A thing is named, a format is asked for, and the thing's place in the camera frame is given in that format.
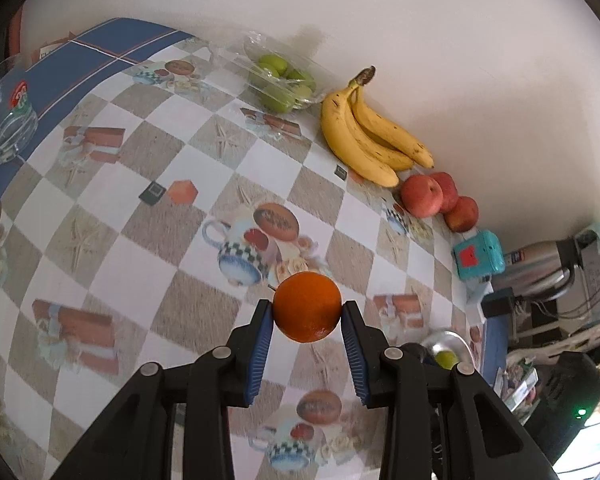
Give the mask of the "orange mandarin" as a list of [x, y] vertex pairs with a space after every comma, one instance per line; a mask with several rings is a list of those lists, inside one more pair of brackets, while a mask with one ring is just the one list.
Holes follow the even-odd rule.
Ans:
[[306, 271], [291, 275], [274, 292], [274, 322], [299, 344], [327, 337], [336, 328], [341, 310], [340, 290], [323, 274]]

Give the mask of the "large steel bowl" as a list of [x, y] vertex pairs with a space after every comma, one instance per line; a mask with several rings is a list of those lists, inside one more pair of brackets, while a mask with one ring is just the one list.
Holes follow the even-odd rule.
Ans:
[[472, 355], [466, 341], [452, 330], [438, 330], [425, 337], [420, 344], [427, 349], [434, 357], [441, 350], [451, 350], [458, 358], [460, 363], [468, 363], [476, 365], [474, 356]]

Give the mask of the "green mango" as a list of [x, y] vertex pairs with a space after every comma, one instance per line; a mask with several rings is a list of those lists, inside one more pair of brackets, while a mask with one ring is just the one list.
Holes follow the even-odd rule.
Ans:
[[451, 350], [441, 350], [435, 356], [434, 360], [445, 370], [452, 368], [460, 362], [458, 356]]

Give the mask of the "black power adapter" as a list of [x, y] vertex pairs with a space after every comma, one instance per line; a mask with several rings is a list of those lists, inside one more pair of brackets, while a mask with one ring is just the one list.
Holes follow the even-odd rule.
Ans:
[[497, 295], [495, 292], [486, 295], [481, 301], [481, 309], [485, 318], [498, 318], [502, 315], [510, 315], [514, 307], [514, 296]]

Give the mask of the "teal plastic box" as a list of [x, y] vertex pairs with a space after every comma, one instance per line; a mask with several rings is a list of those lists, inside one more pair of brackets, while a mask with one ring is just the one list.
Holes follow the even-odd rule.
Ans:
[[456, 244], [453, 257], [458, 277], [464, 282], [498, 275], [506, 268], [500, 240], [488, 230]]

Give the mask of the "rear red apple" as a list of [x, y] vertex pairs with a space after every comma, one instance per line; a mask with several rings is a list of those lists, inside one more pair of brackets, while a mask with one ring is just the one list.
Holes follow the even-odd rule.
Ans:
[[465, 233], [471, 230], [478, 222], [478, 204], [471, 197], [460, 196], [455, 206], [443, 215], [443, 219], [450, 231]]

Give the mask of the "red apple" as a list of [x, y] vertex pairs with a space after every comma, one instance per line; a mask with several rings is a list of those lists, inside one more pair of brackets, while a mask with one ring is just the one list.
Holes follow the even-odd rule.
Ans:
[[429, 177], [433, 178], [441, 188], [443, 200], [439, 212], [446, 214], [455, 207], [460, 198], [455, 181], [447, 172], [435, 172]]
[[424, 174], [413, 174], [402, 184], [400, 195], [403, 207], [416, 218], [429, 218], [437, 214], [443, 203], [440, 184]]
[[471, 230], [478, 222], [478, 204], [471, 197], [460, 196], [455, 206], [443, 215], [443, 219], [450, 231], [465, 233]]

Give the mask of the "front red apple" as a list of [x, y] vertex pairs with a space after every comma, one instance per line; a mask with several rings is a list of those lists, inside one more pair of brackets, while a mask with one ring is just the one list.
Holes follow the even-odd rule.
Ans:
[[437, 214], [443, 203], [440, 184], [424, 174], [413, 174], [402, 184], [400, 195], [403, 207], [416, 218], [429, 218]]

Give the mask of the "patterned checkered tablecloth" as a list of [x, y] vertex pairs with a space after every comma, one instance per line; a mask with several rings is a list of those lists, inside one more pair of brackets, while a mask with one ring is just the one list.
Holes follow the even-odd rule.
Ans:
[[204, 41], [117, 18], [33, 64], [38, 131], [0, 167], [0, 453], [46, 479], [145, 362], [192, 362], [294, 272], [328, 275], [400, 344], [482, 330], [439, 218], [297, 134]]

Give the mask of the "middle red apple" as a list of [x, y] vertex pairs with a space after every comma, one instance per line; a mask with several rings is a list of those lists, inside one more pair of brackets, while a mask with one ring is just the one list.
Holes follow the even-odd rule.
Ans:
[[439, 212], [446, 214], [455, 207], [460, 198], [455, 181], [447, 172], [435, 172], [429, 177], [433, 178], [441, 188], [443, 200]]

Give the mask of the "steel thermos jug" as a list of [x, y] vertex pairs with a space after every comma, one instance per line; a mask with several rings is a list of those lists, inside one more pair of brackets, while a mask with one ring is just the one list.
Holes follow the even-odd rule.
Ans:
[[514, 296], [528, 301], [550, 301], [564, 296], [582, 266], [580, 249], [572, 237], [546, 240], [509, 252], [505, 270], [495, 275], [496, 292], [511, 289]]

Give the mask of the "yellow banana bunch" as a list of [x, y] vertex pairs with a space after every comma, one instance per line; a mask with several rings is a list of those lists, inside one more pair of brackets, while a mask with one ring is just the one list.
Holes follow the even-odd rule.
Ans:
[[394, 188], [401, 171], [414, 165], [434, 168], [434, 155], [422, 141], [365, 102], [364, 87], [375, 73], [375, 67], [367, 67], [347, 87], [324, 97], [321, 130], [340, 162], [367, 181]]

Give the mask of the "glass mug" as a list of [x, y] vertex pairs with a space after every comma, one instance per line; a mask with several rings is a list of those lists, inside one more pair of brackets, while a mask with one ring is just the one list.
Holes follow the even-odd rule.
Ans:
[[38, 128], [21, 54], [0, 63], [0, 164], [21, 155]]

